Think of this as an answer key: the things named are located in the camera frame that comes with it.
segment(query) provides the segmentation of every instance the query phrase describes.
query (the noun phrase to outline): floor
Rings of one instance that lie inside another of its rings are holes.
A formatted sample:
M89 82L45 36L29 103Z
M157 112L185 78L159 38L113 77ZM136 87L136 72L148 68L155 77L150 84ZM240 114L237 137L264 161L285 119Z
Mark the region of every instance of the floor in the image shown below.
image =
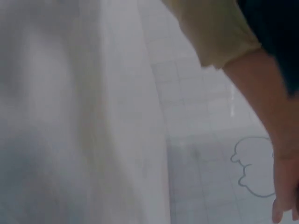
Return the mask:
M139 0L139 11L168 130L172 224L272 223L272 149L259 119L222 71L200 68L159 0Z

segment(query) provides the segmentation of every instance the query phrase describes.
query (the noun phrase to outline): skin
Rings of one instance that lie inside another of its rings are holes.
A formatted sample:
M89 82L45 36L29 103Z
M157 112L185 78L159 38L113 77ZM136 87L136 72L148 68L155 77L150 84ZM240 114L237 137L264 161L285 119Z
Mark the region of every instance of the skin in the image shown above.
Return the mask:
M224 72L245 96L269 133L274 149L273 223L296 209L299 186L299 98L289 98L275 60L262 49L230 63Z

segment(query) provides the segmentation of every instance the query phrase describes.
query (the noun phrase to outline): black line drawing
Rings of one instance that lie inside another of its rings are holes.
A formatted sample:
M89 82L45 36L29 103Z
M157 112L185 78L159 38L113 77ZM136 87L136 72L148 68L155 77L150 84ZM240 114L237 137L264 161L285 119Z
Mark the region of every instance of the black line drawing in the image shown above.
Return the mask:
M241 142L245 141L245 140L248 140L248 139L264 139L264 140L267 140L269 141L269 144L271 144L271 141L268 137L263 137L263 136L252 136L252 137L245 137L245 138L242 138L240 139L236 144L235 144L235 147L234 147L234 154L231 156L230 160L232 163L238 163L242 168L243 168L243 175L239 178L238 180L238 184L240 187L245 187L252 195L256 196L256 197L259 197L259 198L268 198L268 197L271 197L273 195L275 195L274 191L273 193L270 193L270 194L265 194L265 195L261 195L261 194L258 194L256 192L254 192L247 184L243 184L242 183L242 180L244 178L246 178L247 174L246 174L246 169L250 166L252 166L253 164L252 163L249 163L249 164L243 164L241 162L241 159L237 159L237 160L234 160L234 157L237 156L237 151L238 151L238 146L240 145Z

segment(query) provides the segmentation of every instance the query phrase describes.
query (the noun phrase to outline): white fabric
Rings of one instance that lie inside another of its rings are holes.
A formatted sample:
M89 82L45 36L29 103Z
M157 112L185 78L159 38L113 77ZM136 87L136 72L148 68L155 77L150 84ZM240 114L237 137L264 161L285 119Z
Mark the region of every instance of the white fabric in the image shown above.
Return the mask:
M145 223L111 150L99 1L0 8L0 223Z

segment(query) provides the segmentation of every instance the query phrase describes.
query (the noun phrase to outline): forearm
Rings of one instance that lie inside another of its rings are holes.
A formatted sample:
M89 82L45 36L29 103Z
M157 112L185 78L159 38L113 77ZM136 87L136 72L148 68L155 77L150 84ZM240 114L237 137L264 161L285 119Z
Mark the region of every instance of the forearm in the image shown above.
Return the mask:
M230 62L223 70L264 124L274 154L299 153L299 99L287 97L275 60L259 50Z

